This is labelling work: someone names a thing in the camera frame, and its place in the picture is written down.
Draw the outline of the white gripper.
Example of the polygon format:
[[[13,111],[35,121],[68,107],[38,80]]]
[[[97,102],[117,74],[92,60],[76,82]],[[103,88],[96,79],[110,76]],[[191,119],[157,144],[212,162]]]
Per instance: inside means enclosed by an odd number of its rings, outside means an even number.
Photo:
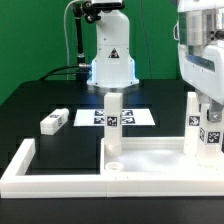
[[[207,111],[210,122],[220,122],[224,108],[224,44],[217,43],[204,48],[204,66],[187,54],[185,45],[178,45],[181,76],[195,89],[212,98]]]

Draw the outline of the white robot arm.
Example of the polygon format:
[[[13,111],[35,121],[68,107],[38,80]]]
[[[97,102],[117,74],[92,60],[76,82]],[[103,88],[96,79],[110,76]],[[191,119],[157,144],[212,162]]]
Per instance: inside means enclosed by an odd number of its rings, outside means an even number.
[[[124,0],[90,0],[89,19],[96,23],[97,54],[92,61],[90,85],[125,88],[138,82],[129,54],[129,19]],[[219,122],[224,114],[224,0],[180,0],[173,30],[184,81],[207,103],[207,120]]]

